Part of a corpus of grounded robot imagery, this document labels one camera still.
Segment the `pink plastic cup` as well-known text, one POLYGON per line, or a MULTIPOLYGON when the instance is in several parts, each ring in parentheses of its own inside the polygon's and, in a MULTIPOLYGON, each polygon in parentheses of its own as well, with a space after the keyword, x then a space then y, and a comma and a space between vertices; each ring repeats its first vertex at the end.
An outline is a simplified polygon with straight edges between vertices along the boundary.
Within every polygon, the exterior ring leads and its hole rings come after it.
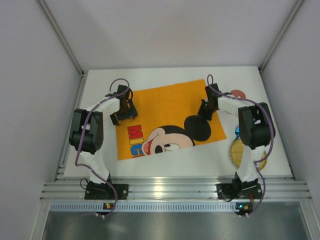
POLYGON ((239 89, 231 90, 230 94, 232 95, 233 99, 246 99, 247 98, 246 94, 239 89))

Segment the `orange Mickey Mouse placemat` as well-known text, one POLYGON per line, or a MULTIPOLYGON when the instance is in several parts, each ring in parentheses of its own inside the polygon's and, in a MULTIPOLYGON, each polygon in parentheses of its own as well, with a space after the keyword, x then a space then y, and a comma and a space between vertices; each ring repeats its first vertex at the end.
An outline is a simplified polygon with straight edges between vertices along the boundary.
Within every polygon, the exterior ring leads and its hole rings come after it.
POLYGON ((133 103, 138 116, 116 126, 118 160, 145 157, 195 147, 227 138, 219 116, 201 119, 205 102, 204 79, 136 90, 133 103))

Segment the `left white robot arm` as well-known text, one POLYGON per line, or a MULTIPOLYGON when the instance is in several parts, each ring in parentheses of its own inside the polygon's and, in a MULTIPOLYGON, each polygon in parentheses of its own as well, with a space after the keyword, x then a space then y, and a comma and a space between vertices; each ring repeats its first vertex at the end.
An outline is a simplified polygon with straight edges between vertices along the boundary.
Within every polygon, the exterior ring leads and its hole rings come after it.
POLYGON ((104 121, 110 118, 114 126, 135 119, 138 112, 133 103, 133 91, 119 85, 116 92, 87 108, 77 108, 72 115, 69 144, 76 150, 75 165, 89 170, 89 181, 110 184, 111 174, 105 166, 101 148, 104 143, 104 121))

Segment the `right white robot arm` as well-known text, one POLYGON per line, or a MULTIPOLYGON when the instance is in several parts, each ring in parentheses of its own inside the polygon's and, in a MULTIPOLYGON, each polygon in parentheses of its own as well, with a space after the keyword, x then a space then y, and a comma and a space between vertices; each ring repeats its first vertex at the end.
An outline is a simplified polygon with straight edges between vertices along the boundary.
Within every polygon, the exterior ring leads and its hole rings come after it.
POLYGON ((218 110, 237 117, 239 138, 244 149, 235 178, 242 183, 255 181, 263 153, 268 151, 268 157, 274 143, 275 129, 268 104, 222 93, 216 83, 207 85, 205 92, 207 99, 201 101, 198 117, 210 121, 213 113, 218 110))

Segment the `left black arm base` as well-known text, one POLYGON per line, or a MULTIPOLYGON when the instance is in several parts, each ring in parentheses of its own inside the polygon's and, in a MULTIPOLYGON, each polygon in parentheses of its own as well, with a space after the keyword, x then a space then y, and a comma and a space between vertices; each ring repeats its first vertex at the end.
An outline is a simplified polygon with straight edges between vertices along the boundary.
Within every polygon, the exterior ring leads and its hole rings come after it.
POLYGON ((87 178, 82 178, 79 183, 84 190, 85 200, 126 200, 129 194, 128 184, 94 183, 87 178))

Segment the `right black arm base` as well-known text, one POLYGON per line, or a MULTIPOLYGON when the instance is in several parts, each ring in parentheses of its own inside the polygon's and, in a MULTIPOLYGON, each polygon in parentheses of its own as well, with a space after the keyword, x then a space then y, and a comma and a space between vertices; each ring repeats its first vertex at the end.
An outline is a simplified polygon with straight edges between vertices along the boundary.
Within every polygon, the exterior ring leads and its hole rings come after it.
POLYGON ((257 178, 252 181, 241 181, 237 173, 231 183, 219 183, 216 185, 216 189, 218 199, 226 202, 238 199, 249 200, 251 197, 260 199, 263 193, 257 178))

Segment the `yellow round plate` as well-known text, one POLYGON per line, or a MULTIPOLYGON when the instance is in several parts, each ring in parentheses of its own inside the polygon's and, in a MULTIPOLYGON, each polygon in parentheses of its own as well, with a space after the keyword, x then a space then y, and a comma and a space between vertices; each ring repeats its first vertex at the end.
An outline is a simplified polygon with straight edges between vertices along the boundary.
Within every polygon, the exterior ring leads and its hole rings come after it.
MULTIPOLYGON (((242 162, 242 156, 244 152, 245 145, 242 143, 240 139, 234 140, 229 147, 229 158, 232 164, 238 169, 242 162)), ((267 152, 264 151, 261 159, 263 159, 267 155, 267 152)), ((260 162, 259 170, 263 170, 267 165, 268 159, 260 162)))

